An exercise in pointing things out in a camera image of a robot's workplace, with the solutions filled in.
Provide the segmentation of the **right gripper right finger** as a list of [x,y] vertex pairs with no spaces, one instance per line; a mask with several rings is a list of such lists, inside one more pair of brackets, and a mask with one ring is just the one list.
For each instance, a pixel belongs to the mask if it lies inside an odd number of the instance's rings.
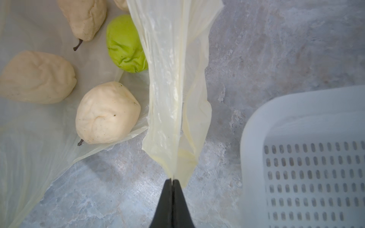
[[172,227],[195,228],[178,180],[172,182]]

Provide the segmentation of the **green pear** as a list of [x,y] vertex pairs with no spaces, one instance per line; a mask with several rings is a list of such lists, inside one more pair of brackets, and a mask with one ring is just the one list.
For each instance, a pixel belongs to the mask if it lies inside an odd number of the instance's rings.
[[129,73],[139,73],[148,69],[148,62],[129,14],[114,18],[107,26],[106,45],[113,63]]

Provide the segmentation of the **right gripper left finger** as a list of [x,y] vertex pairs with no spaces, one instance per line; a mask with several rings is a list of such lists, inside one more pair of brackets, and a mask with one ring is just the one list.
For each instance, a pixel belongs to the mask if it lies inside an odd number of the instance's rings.
[[172,227],[172,202],[173,188],[171,179],[167,179],[163,185],[161,196],[156,207],[155,215],[149,228]]

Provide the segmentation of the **beige pear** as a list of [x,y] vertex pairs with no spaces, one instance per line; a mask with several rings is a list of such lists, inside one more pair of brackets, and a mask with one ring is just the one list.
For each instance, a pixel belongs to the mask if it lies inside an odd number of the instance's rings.
[[106,19],[105,0],[59,0],[57,4],[67,19],[73,35],[79,39],[76,51],[82,42],[91,41]]
[[77,84],[70,62],[45,52],[23,51],[1,74],[1,96],[11,100],[54,104],[64,100]]
[[128,8],[128,4],[127,4],[127,0],[114,0],[114,3],[116,4],[116,6],[124,11],[124,12],[129,12],[129,8]]
[[76,114],[80,143],[114,143],[127,137],[136,125],[141,105],[119,82],[112,81],[89,90]]

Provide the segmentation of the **beige pear front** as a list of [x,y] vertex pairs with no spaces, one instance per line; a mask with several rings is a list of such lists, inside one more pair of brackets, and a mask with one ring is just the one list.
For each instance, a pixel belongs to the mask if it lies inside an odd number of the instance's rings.
[[114,3],[116,4],[116,6],[124,11],[124,12],[129,12],[129,8],[128,8],[128,4],[127,4],[127,0],[114,0]]

